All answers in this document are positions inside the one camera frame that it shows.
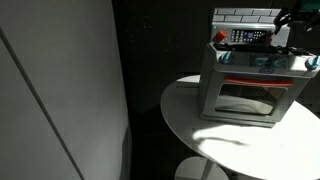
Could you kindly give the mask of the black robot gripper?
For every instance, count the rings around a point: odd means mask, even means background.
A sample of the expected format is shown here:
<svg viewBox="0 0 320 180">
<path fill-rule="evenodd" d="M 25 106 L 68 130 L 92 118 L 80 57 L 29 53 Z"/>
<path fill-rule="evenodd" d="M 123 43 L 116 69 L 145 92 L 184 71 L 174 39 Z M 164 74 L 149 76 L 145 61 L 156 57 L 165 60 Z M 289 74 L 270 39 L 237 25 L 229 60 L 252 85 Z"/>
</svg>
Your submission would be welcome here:
<svg viewBox="0 0 320 180">
<path fill-rule="evenodd" d="M 292 9 L 282 8 L 273 24 L 275 33 L 290 23 L 302 23 L 304 31 L 309 32 L 320 26 L 320 0 L 298 0 Z"/>
</svg>

